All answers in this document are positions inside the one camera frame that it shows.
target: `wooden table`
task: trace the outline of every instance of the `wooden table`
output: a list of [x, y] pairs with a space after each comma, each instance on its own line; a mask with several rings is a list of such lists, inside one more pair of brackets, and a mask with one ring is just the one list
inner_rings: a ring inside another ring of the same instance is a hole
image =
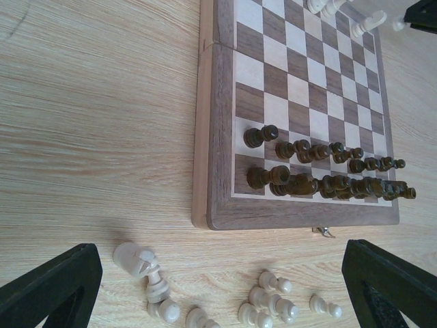
[[[238, 307], [271, 269], [294, 283], [295, 327], [340, 328], [358, 326], [340, 271], [348, 239], [437, 274], [435, 35], [381, 28], [394, 149], [407, 161], [397, 178], [418, 193], [400, 200], [401, 224], [333, 228], [336, 239], [210, 232], [191, 225], [199, 0], [28, 3], [0, 0], [0, 285], [95, 243], [104, 275], [90, 327], [183, 327], [194, 305], [242, 327]], [[393, 17], [413, 3], [356, 6]], [[160, 258], [183, 311], [176, 325], [154, 322], [145, 284], [113, 264], [129, 240]], [[314, 292], [344, 317], [310, 313]]]

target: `white pawn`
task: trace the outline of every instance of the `white pawn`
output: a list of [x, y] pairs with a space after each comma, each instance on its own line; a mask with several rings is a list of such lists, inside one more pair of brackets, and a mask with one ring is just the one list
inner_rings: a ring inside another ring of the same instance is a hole
[[334, 318], [340, 318], [341, 317], [341, 307], [334, 303], [327, 303], [323, 298], [320, 296], [314, 295], [309, 300], [309, 308], [311, 311], [323, 314], [323, 313], [329, 313], [330, 316]]
[[166, 323], [174, 323], [180, 317], [180, 307], [172, 299], [160, 303], [148, 303], [147, 312], [152, 318], [163, 319]]
[[380, 26], [387, 19], [387, 14], [383, 10], [374, 12], [370, 17], [365, 18], [361, 23], [354, 23], [351, 30], [355, 38], [359, 38], [365, 32], [371, 31]]
[[263, 312], [258, 312], [255, 307], [249, 303], [244, 303], [238, 310], [238, 320], [246, 326], [255, 328], [272, 328], [273, 318]]
[[307, 0], [308, 9], [312, 14], [322, 11], [329, 0]]
[[293, 318], [299, 313], [299, 308], [293, 302], [283, 299], [278, 294], [269, 295], [260, 287], [252, 288], [249, 293], [249, 302], [257, 309], [268, 309], [273, 316]]
[[341, 5], [346, 1], [353, 2], [353, 0], [329, 0], [322, 9], [323, 15], [328, 18], [339, 11]]
[[220, 328], [220, 325], [214, 320], [209, 319], [208, 315], [202, 309], [196, 307], [186, 316], [186, 328]]
[[114, 263], [135, 278], [143, 278], [152, 268], [153, 251], [135, 243], [118, 245], [113, 254]]
[[292, 291], [292, 283], [290, 280], [276, 278], [276, 276], [269, 271], [264, 271], [260, 275], [258, 283], [267, 291], [277, 290], [279, 292], [283, 292], [284, 294]]

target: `wooden chess board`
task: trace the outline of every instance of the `wooden chess board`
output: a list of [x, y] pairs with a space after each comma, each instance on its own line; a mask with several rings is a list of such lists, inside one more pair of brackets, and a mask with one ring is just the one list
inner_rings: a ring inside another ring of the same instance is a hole
[[[277, 157], [279, 141], [340, 141], [365, 157], [393, 156], [378, 31], [351, 37], [364, 16], [348, 4], [330, 18], [301, 0], [201, 3], [193, 223], [213, 230], [399, 223], [397, 200], [327, 200], [254, 190], [248, 168], [286, 165], [292, 174], [395, 180], [389, 172], [351, 174], [348, 162]], [[274, 124], [279, 138], [248, 148], [248, 128]]]

